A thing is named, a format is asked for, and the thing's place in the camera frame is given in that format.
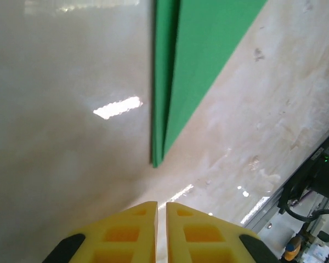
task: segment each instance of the green sheet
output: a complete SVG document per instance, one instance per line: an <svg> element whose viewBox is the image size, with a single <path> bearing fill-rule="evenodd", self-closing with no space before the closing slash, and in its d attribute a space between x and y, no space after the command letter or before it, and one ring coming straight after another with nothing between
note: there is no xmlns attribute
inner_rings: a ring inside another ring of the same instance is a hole
<svg viewBox="0 0 329 263"><path fill-rule="evenodd" d="M154 167L161 164L265 2L157 1L152 130ZM179 5L179 12L171 5Z"/></svg>

